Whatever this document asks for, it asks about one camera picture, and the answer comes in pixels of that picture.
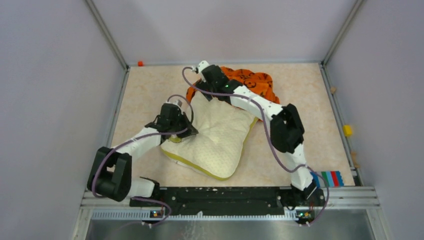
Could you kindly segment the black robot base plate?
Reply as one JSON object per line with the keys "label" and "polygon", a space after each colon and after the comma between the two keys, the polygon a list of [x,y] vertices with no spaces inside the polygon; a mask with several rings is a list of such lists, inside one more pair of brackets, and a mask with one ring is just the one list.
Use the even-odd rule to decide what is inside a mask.
{"label": "black robot base plate", "polygon": [[322,189],[308,198],[290,187],[161,187],[152,202],[131,199],[130,207],[171,208],[172,216],[265,216],[283,215],[289,210],[322,207]]}

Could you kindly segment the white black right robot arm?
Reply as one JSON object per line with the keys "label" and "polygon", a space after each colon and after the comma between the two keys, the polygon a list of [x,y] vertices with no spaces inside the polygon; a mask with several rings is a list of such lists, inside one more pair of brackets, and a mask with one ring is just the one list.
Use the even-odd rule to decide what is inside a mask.
{"label": "white black right robot arm", "polygon": [[294,202],[307,206],[318,187],[305,157],[305,128],[293,104],[280,104],[272,78],[266,73],[232,70],[207,61],[191,70],[200,76],[193,85],[195,90],[245,110],[263,122],[274,158],[290,174]]}

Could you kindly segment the orange patterned pillowcase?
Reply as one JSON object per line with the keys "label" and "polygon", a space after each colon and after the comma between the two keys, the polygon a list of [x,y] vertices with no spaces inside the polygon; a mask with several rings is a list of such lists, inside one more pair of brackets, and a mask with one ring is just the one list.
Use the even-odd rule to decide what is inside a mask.
{"label": "orange patterned pillowcase", "polygon": [[[264,72],[253,72],[249,69],[243,68],[235,70],[226,66],[221,66],[220,68],[229,80],[237,80],[253,93],[258,94],[273,103],[280,104],[280,99],[276,96],[273,90],[273,79],[269,74]],[[216,92],[211,86],[208,86],[207,83],[203,82],[201,78],[193,85],[207,92]],[[191,102],[196,92],[196,89],[189,87],[186,92],[186,99]]]}

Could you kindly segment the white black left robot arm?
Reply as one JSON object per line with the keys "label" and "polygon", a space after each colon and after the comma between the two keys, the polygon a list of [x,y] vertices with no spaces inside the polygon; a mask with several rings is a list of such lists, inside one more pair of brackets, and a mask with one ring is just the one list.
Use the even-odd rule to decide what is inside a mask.
{"label": "white black left robot arm", "polygon": [[180,102],[165,102],[159,115],[135,136],[112,148],[103,146],[97,150],[87,189],[98,198],[121,202],[141,197],[147,206],[156,206],[161,198],[159,184],[146,177],[133,177],[133,162],[171,137],[183,139],[197,133]]}

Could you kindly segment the white pillow yellow edge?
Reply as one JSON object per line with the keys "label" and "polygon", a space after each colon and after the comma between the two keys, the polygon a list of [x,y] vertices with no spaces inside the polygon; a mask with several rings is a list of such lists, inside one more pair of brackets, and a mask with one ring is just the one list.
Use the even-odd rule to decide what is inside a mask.
{"label": "white pillow yellow edge", "polygon": [[217,98],[207,100],[201,93],[194,95],[191,106],[198,133],[179,143],[167,140],[161,150],[181,165],[220,181],[228,180],[240,163],[244,142],[258,119]]}

